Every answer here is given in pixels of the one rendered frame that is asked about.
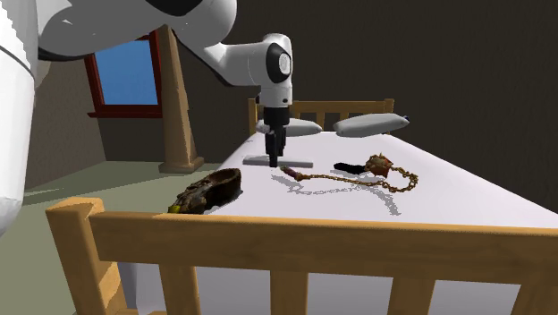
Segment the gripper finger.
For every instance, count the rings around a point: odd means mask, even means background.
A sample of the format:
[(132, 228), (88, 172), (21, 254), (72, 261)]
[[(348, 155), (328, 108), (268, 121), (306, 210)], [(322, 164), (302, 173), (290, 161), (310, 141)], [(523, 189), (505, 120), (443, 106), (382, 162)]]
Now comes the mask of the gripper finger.
[(278, 158), (283, 156), (286, 142), (286, 131), (270, 132), (265, 134), (266, 153), (269, 157), (269, 166), (277, 167)]

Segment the wooden bed with white sheet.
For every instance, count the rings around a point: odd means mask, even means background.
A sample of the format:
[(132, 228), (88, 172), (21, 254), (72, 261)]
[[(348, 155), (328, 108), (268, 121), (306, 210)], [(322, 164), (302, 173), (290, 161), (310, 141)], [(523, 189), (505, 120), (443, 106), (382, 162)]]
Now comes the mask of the wooden bed with white sheet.
[(383, 153), (409, 192), (249, 166), (250, 136), (219, 167), (241, 193), (203, 214), (105, 211), (72, 197), (46, 211), (77, 315), (558, 315), (558, 215), (388, 134), (291, 137), (306, 175), (363, 182), (335, 163)]

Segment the small black object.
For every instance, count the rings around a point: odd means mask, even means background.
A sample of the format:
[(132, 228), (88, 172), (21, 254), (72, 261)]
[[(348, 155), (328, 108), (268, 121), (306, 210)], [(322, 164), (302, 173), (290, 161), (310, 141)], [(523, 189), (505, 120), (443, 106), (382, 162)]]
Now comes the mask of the small black object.
[(343, 171), (352, 175), (360, 175), (367, 172), (365, 166), (362, 165), (351, 165), (346, 163), (335, 163), (334, 169)]

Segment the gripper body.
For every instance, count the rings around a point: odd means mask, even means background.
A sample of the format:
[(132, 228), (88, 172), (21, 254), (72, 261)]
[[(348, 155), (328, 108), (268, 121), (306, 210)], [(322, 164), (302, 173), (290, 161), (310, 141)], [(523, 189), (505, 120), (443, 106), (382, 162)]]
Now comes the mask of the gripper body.
[(290, 122), (290, 109), (283, 107), (264, 107), (264, 125), (266, 126), (265, 134), (285, 134), (285, 126)]

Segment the red framed window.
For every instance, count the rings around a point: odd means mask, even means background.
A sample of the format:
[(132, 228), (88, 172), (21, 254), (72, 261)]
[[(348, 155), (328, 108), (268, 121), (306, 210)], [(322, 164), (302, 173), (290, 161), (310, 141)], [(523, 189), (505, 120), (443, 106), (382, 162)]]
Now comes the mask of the red framed window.
[(161, 64), (156, 31), (89, 55), (84, 64), (94, 105), (90, 117), (162, 116)]

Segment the wooden pillar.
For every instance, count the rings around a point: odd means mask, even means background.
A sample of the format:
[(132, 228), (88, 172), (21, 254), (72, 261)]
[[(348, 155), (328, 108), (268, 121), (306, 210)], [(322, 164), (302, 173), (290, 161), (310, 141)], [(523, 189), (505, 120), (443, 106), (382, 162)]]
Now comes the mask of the wooden pillar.
[(160, 27), (157, 35), (165, 146), (165, 161), (159, 166), (159, 171), (166, 174), (191, 174), (203, 165), (204, 158), (197, 154), (190, 128), (189, 103), (177, 41), (167, 25)]

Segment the grey flat slab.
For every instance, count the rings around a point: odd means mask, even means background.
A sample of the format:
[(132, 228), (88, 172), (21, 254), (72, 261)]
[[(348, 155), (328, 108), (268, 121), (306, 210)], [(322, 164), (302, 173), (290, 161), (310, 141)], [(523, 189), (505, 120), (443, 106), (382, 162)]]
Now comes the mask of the grey flat slab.
[[(270, 160), (268, 155), (247, 155), (242, 160), (243, 165), (249, 166), (270, 166)], [(278, 166), (288, 166), (288, 167), (303, 167), (312, 168), (314, 163), (311, 160), (295, 157), (278, 157)]]

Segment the grey pillow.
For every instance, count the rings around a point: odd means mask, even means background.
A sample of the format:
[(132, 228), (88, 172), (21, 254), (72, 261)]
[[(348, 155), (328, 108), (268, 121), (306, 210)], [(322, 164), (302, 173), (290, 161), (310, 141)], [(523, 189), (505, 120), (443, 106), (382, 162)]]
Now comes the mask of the grey pillow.
[[(287, 137), (307, 136), (321, 133), (323, 131), (322, 127), (317, 123), (297, 118), (291, 118), (290, 122), (285, 125), (285, 130)], [(256, 124), (256, 131), (260, 133), (270, 133), (271, 127), (264, 124), (264, 120), (258, 120)]]
[(407, 126), (410, 121), (393, 113), (367, 114), (354, 116), (334, 124), (337, 136), (345, 138), (364, 138), (391, 132)]

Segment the brown leather gauntlet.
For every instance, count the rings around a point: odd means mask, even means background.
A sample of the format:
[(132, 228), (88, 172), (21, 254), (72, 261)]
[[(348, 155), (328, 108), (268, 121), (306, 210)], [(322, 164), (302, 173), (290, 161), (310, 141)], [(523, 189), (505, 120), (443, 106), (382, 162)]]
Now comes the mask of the brown leather gauntlet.
[(214, 206), (223, 206), (241, 193), (241, 170), (217, 170), (190, 184), (168, 207), (169, 213), (201, 215)]

